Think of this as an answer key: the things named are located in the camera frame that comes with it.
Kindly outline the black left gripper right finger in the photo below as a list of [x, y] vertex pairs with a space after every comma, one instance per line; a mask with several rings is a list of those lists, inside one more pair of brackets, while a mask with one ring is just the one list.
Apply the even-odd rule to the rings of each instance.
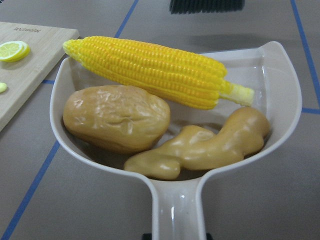
[[207, 240], [212, 240], [212, 236], [211, 236], [210, 233], [207, 233], [207, 234], [206, 234], [206, 239], [207, 239]]

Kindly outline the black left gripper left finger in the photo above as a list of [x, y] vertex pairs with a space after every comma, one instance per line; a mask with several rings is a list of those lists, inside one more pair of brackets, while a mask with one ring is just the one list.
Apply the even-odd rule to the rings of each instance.
[[143, 233], [142, 234], [142, 240], [152, 240], [152, 234], [151, 233]]

